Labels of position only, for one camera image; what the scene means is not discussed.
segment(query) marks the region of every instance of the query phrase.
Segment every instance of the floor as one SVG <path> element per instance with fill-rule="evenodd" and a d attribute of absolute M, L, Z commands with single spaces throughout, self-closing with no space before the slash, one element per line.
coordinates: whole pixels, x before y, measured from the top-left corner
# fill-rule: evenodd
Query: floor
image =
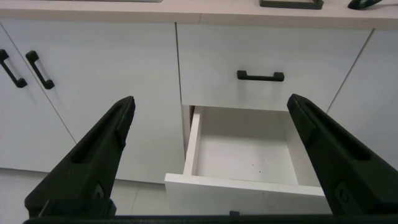
<path fill-rule="evenodd" d="M 44 177 L 40 172 L 0 169 L 0 223 L 22 223 L 28 219 L 25 197 Z M 162 184 L 116 180 L 111 199 L 117 215 L 170 215 Z"/>

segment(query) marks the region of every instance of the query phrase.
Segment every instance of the cabinet door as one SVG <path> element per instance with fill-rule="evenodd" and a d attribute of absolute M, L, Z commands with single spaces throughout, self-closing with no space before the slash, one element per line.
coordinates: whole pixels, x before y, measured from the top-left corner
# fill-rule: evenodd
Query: cabinet door
<path fill-rule="evenodd" d="M 182 114 L 174 24 L 3 21 L 19 51 L 55 87 L 44 90 L 79 141 L 131 95 L 136 112 L 117 178 L 164 182 L 182 173 Z"/>
<path fill-rule="evenodd" d="M 376 30 L 328 114 L 398 169 L 398 31 Z"/>
<path fill-rule="evenodd" d="M 0 26 L 0 167 L 51 171 L 75 145 L 57 112 Z M 7 74 L 23 78 L 23 88 Z"/>

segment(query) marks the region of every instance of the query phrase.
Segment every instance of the white cabinet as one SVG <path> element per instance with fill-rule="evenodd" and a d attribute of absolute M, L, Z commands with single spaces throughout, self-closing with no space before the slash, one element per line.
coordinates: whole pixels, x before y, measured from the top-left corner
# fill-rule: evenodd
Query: white cabinet
<path fill-rule="evenodd" d="M 287 111 L 296 93 L 326 111 L 370 30 L 179 24 L 177 34 L 183 105 Z"/>
<path fill-rule="evenodd" d="M 183 175 L 165 183 L 175 215 L 330 213 L 285 111 L 195 107 Z"/>
<path fill-rule="evenodd" d="M 166 172 L 182 173 L 174 24 L 1 22 L 24 57 L 36 51 L 35 65 L 55 85 L 44 92 L 76 142 L 113 103 L 135 98 L 117 178 L 163 183 Z"/>
<path fill-rule="evenodd" d="M 398 169 L 398 31 L 375 30 L 328 114 Z"/>
<path fill-rule="evenodd" d="M 68 130 L 0 26 L 0 167 L 48 172 L 75 145 Z M 6 69 L 26 86 L 18 88 Z"/>

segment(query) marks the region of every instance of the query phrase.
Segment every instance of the white countertop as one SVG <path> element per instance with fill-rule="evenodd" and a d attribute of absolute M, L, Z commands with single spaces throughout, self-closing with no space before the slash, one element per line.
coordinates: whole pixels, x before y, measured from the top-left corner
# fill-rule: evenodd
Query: white countertop
<path fill-rule="evenodd" d="M 348 9 L 349 0 L 324 2 L 321 10 L 304 10 L 260 7 L 258 0 L 163 0 L 161 3 L 0 0 L 0 19 L 398 29 L 397 0 L 383 0 L 363 11 Z"/>

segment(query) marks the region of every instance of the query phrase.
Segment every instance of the drawer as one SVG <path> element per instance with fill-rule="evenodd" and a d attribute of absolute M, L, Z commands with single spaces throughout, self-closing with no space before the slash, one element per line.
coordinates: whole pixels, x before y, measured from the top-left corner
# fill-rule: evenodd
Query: drawer
<path fill-rule="evenodd" d="M 287 111 L 296 93 L 327 110 L 370 30 L 178 24 L 184 105 Z M 283 72 L 282 82 L 238 80 Z"/>
<path fill-rule="evenodd" d="M 196 106 L 174 215 L 331 213 L 289 112 Z"/>

